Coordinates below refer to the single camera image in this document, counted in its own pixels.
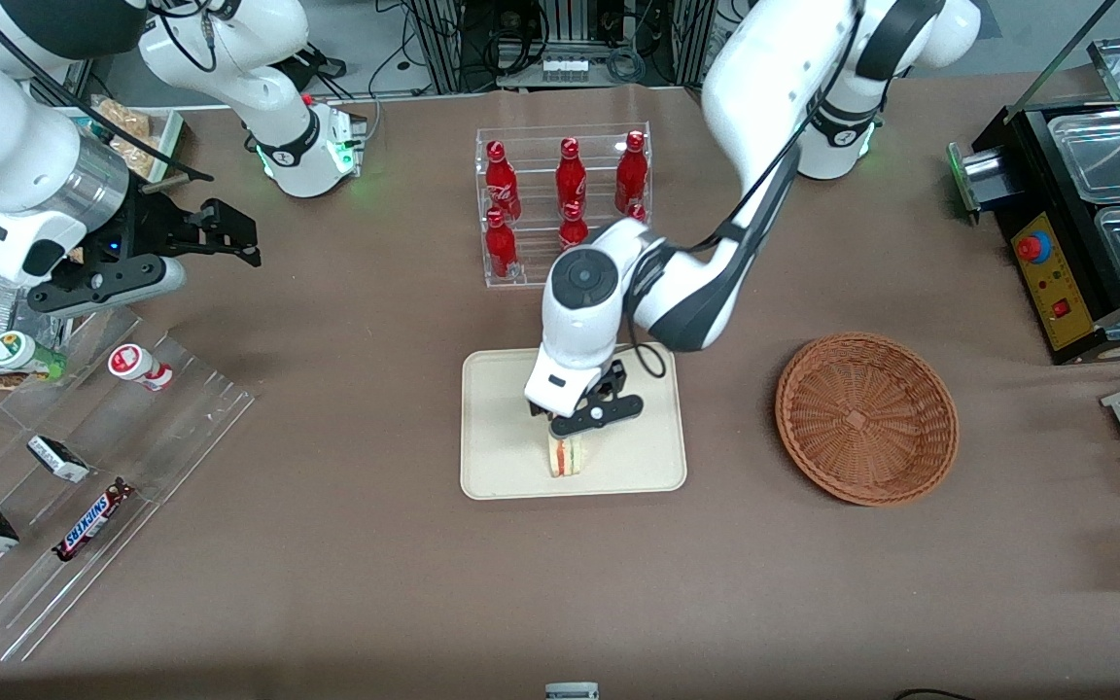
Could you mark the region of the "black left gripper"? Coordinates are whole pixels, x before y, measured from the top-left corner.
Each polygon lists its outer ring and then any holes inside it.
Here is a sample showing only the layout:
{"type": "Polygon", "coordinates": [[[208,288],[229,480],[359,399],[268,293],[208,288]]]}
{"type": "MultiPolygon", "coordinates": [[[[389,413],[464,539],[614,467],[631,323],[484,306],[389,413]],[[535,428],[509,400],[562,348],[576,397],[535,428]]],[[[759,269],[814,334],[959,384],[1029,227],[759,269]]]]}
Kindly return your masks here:
{"type": "Polygon", "coordinates": [[[601,367],[568,368],[551,358],[536,358],[528,377],[530,416],[545,416],[552,424],[616,424],[629,420],[627,373],[619,360],[601,367]]]}

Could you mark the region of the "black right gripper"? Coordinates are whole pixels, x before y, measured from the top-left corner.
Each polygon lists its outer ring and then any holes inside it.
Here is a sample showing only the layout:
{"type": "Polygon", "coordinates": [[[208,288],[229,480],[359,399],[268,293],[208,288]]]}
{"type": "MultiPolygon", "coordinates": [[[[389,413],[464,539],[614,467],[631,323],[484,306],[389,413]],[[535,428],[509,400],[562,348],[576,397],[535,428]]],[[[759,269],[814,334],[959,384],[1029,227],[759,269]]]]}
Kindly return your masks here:
{"type": "Polygon", "coordinates": [[[190,254],[263,264],[255,221],[217,198],[206,199],[192,213],[164,193],[132,190],[121,214],[116,284],[187,283],[187,271],[175,258],[190,254]]]}

